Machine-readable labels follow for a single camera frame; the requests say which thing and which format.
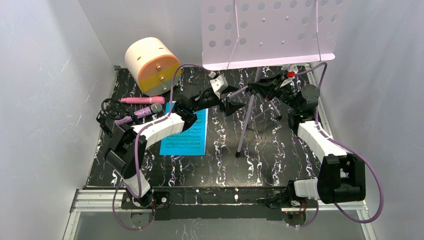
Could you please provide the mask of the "lilac music stand tripod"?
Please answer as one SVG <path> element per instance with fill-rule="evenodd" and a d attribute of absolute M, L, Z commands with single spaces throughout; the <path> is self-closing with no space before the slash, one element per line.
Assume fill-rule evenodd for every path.
<path fill-rule="evenodd" d="M 207 70 L 325 62 L 335 58 L 347 0 L 204 0 Z"/>

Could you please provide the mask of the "silver mesh studio microphone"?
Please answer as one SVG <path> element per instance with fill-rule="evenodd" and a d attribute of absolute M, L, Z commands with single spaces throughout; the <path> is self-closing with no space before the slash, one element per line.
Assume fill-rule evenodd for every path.
<path fill-rule="evenodd" d="M 150 115 L 153 114 L 157 114 L 160 113 L 163 110 L 163 106 L 160 103 L 154 103 L 151 104 L 148 107 L 142 108 L 140 110 L 137 110 L 134 112 L 134 115 L 136 116 L 137 119 L 141 119 L 144 117 L 148 117 Z M 133 119 L 131 116 L 125 116 L 123 119 L 119 119 L 119 120 L 115 120 L 114 123 L 117 126 L 123 125 L 123 124 L 127 124 L 133 122 Z"/>

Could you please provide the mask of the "black tripod microphone stand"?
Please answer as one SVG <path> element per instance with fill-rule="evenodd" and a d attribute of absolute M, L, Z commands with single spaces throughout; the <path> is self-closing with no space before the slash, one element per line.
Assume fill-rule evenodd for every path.
<path fill-rule="evenodd" d="M 100 128 L 108 136 L 112 135 L 112 130 L 108 127 L 106 121 L 108 119 L 117 121 L 123 120 L 125 117 L 130 117 L 130 121 L 135 124 L 140 124 L 138 116 L 133 112 L 129 111 L 124 105 L 117 99 L 106 98 L 101 103 L 101 110 L 99 111 L 96 121 L 99 123 Z"/>

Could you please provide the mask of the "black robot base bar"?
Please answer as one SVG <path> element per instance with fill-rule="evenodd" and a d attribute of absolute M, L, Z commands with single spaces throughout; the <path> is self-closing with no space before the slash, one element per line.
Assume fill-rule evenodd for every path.
<path fill-rule="evenodd" d="M 154 187 L 142 198 L 125 191 L 118 198 L 122 210 L 146 213 L 155 220 L 266 219 L 292 220 L 304 216 L 305 203 L 289 199 L 285 187 Z"/>

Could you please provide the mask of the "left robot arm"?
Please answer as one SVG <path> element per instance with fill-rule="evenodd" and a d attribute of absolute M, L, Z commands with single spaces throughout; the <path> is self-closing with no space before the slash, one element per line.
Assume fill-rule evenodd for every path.
<path fill-rule="evenodd" d="M 235 86 L 220 86 L 217 83 L 205 90 L 197 85 L 189 85 L 171 103 L 170 111 L 153 121 L 134 126 L 124 123 L 114 131 L 103 124 L 103 131 L 110 137 L 105 162 L 122 177 L 126 189 L 134 198 L 143 198 L 151 189 L 141 170 L 146 149 L 190 129 L 198 120 L 198 111 L 217 106 L 226 116 L 230 116 L 243 108 L 244 103 L 231 101 L 228 96 L 236 91 L 238 88 Z"/>

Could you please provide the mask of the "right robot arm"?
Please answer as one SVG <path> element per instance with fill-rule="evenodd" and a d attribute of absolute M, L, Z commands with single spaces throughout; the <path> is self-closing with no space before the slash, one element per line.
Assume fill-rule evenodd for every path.
<path fill-rule="evenodd" d="M 291 180 L 287 185 L 288 201 L 320 200 L 325 204 L 359 202 L 366 196 L 365 163 L 356 154 L 340 147 L 321 124 L 315 121 L 320 90 L 306 84 L 294 91 L 288 81 L 274 79 L 248 85 L 252 93 L 267 100 L 278 98 L 291 108 L 288 125 L 321 163 L 318 178 Z"/>

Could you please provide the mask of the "blue sheet music page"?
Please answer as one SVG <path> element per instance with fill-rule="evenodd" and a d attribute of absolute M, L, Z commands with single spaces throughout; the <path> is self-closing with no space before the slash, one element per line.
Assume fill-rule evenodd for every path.
<path fill-rule="evenodd" d="M 161 140 L 161 156 L 204 156 L 206 154 L 208 109 L 196 112 L 197 120 L 189 129 Z"/>

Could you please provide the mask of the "pink microphone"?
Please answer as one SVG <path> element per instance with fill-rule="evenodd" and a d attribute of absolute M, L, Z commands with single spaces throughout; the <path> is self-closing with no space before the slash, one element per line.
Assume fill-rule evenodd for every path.
<path fill-rule="evenodd" d="M 163 96 L 150 96 L 150 97 L 125 97 L 120 99 L 124 104 L 161 104 L 165 103 Z"/>

